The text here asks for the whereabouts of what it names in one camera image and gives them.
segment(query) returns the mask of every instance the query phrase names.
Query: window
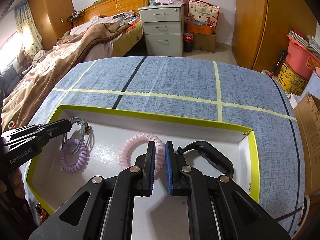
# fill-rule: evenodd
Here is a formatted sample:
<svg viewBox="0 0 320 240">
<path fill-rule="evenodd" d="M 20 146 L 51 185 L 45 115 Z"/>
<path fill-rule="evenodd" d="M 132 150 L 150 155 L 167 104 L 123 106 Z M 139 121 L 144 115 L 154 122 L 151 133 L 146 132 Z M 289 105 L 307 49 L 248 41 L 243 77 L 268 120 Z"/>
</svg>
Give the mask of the window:
<svg viewBox="0 0 320 240">
<path fill-rule="evenodd" d="M 0 47 L 0 72 L 3 73 L 21 50 L 23 38 L 17 32 L 11 35 Z"/>
</svg>

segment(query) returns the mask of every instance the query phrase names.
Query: nightstand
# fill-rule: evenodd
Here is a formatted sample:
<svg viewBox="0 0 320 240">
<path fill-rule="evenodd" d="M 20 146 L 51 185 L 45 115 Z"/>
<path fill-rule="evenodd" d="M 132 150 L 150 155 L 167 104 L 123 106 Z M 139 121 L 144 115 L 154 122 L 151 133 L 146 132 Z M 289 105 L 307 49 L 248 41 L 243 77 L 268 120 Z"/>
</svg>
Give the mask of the nightstand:
<svg viewBox="0 0 320 240">
<path fill-rule="evenodd" d="M 184 4 L 139 8 L 148 55 L 182 57 Z"/>
</svg>

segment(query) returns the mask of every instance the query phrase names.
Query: stuffed toy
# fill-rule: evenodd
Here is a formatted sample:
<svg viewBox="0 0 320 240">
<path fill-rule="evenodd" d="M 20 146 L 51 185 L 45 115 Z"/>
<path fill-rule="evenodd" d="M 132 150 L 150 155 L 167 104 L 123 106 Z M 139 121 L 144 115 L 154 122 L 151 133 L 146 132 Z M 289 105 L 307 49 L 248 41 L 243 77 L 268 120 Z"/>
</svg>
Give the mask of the stuffed toy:
<svg viewBox="0 0 320 240">
<path fill-rule="evenodd" d="M 23 50 L 18 55 L 18 62 L 23 67 L 22 70 L 25 70 L 32 65 L 32 57 L 25 55 L 25 51 Z"/>
</svg>

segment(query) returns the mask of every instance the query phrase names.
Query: curtain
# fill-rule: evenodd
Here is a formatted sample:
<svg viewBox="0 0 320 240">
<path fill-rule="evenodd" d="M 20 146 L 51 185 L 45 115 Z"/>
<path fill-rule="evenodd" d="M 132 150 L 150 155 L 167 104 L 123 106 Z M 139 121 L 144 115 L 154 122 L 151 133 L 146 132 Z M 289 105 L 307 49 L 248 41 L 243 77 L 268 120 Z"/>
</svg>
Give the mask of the curtain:
<svg viewBox="0 0 320 240">
<path fill-rule="evenodd" d="M 28 0 L 24 0 L 14 8 L 17 32 L 23 38 L 21 51 L 32 58 L 43 49 L 42 38 L 33 20 Z"/>
</svg>

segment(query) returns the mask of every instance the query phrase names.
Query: wooden wardrobe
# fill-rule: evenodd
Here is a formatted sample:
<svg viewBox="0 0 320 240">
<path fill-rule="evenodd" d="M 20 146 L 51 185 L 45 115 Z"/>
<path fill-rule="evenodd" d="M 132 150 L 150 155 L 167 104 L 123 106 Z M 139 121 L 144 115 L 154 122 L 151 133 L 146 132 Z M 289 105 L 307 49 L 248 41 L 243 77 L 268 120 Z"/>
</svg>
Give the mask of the wooden wardrobe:
<svg viewBox="0 0 320 240">
<path fill-rule="evenodd" d="M 29 6 L 44 49 L 50 50 L 67 31 L 74 8 L 71 0 L 29 0 Z"/>
<path fill-rule="evenodd" d="M 288 48 L 289 30 L 315 36 L 316 22 L 304 0 L 236 0 L 232 52 L 239 66 L 270 71 Z"/>
</svg>

